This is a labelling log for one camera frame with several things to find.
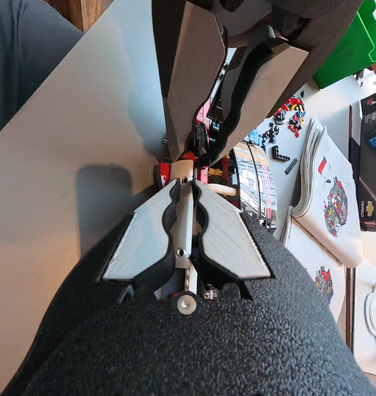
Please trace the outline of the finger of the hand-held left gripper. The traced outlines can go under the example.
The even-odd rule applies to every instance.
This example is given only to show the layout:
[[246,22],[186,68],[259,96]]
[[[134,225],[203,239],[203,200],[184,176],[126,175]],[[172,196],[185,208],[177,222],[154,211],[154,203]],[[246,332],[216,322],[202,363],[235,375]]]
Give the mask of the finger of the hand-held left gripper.
[[269,25],[252,33],[240,63],[222,81],[222,122],[210,145],[211,165],[267,118],[308,54],[276,37]]
[[215,14],[186,2],[171,72],[163,99],[171,161],[186,151],[198,111],[210,97],[226,49]]

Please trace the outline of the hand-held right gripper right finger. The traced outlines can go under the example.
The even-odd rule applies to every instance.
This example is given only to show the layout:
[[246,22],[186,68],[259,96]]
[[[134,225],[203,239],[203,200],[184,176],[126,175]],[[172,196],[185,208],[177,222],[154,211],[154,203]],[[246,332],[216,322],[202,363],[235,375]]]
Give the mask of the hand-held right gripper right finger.
[[192,237],[191,260],[202,283],[246,290],[247,281],[271,279],[274,274],[242,212],[200,181],[192,181],[192,192],[201,231]]

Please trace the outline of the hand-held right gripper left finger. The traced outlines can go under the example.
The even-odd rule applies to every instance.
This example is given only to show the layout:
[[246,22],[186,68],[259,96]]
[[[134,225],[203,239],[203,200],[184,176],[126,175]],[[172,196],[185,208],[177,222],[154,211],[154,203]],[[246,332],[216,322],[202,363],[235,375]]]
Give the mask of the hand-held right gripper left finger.
[[171,229],[180,192],[181,182],[175,179],[134,211],[102,280],[159,289],[172,278],[176,258]]

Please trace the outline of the white and red brick door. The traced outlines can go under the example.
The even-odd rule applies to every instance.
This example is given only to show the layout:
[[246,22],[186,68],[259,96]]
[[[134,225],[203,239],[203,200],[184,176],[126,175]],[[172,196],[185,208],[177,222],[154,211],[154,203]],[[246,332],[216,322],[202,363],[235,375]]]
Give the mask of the white and red brick door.
[[171,181],[180,181],[180,199],[176,205],[176,222],[171,229],[175,248],[176,268],[184,269],[184,290],[197,293],[197,271],[190,261],[192,248],[192,226],[194,199],[192,180],[194,161],[180,160],[171,164]]

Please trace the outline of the toy brick car model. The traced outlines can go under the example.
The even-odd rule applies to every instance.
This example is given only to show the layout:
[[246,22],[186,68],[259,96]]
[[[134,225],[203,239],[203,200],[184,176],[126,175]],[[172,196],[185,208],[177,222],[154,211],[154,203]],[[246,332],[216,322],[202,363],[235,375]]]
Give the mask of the toy brick car model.
[[203,116],[212,120],[216,126],[215,135],[207,138],[208,130],[204,121],[192,119],[183,131],[189,131],[187,149],[178,159],[192,160],[201,172],[208,167],[210,177],[218,177],[217,186],[226,186],[226,150],[232,156],[229,172],[234,171],[238,180],[239,198],[230,196],[232,202],[240,202],[240,208],[249,211],[254,219],[263,222],[272,232],[276,229],[273,222],[277,218],[277,199],[273,176],[264,149],[266,138],[260,143],[254,131],[261,122],[263,114],[269,112],[268,101],[262,101],[261,91],[266,77],[272,77],[276,47],[264,42],[257,47],[239,48],[232,58],[230,66],[216,92],[210,108]]

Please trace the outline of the grey desk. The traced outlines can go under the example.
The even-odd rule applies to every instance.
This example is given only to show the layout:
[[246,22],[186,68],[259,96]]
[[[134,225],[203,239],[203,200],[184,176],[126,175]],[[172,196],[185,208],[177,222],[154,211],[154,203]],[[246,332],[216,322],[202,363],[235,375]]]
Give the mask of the grey desk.
[[114,1],[0,131],[0,395],[376,395],[307,271],[245,212],[271,279],[102,280],[158,193],[164,132],[152,1]]

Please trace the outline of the person's left hand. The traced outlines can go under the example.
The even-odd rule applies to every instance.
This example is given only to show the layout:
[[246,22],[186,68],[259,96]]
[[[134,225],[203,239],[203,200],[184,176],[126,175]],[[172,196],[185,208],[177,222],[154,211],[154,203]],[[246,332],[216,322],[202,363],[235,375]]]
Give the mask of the person's left hand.
[[255,32],[256,29],[258,29],[262,25],[269,25],[273,26],[273,21],[271,15],[267,15],[266,18],[261,19],[259,22],[257,22],[255,25],[250,27],[249,29],[245,30],[242,33],[231,35],[227,35],[227,46],[228,48],[239,48],[239,47],[245,47],[248,46],[250,43],[250,37],[253,32]]

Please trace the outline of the green plastic bin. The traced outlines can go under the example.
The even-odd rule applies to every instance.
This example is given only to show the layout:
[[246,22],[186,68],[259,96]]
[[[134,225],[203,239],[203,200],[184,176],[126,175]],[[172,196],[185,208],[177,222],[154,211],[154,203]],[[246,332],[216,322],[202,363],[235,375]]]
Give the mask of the green plastic bin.
[[376,63],[376,1],[365,0],[334,51],[314,74],[320,89]]

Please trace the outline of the pile of loose brick pieces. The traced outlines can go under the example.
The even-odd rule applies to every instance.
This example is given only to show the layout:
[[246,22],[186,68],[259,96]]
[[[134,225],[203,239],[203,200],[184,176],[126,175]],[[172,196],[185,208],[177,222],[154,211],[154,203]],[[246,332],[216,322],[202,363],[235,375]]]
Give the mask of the pile of loose brick pieces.
[[260,147],[265,149],[268,145],[271,145],[271,156],[275,161],[283,163],[291,161],[289,156],[281,154],[277,145],[277,137],[280,134],[280,127],[282,126],[286,126],[296,139],[300,137],[306,116],[304,97],[304,89],[298,95],[291,96],[274,112],[269,122],[269,128],[259,134]]

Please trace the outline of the thick instruction booklet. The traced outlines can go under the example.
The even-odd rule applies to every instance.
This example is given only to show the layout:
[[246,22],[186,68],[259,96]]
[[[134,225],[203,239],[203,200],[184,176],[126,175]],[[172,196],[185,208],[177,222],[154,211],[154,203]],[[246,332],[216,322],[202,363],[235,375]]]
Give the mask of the thick instruction booklet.
[[359,266],[363,242],[353,169],[315,116],[301,156],[300,178],[301,196],[292,217],[345,267]]

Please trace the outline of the toy car set box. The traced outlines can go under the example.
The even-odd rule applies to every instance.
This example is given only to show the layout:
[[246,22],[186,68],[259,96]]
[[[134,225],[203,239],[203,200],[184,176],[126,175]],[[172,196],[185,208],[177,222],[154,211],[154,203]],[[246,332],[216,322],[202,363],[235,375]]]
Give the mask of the toy car set box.
[[376,232],[376,93],[349,106],[349,162],[361,230]]

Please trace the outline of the white flat pad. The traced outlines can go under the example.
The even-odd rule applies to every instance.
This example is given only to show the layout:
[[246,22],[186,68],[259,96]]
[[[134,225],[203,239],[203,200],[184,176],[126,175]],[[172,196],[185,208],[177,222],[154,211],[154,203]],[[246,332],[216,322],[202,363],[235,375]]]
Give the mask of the white flat pad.
[[362,371],[376,375],[376,266],[367,258],[355,269],[353,354]]

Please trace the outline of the person's grey trousers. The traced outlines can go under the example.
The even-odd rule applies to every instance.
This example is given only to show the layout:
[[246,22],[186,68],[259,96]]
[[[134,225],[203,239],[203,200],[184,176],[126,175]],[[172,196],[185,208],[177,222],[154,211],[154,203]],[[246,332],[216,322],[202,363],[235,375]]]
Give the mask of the person's grey trousers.
[[40,0],[0,0],[0,131],[81,39]]

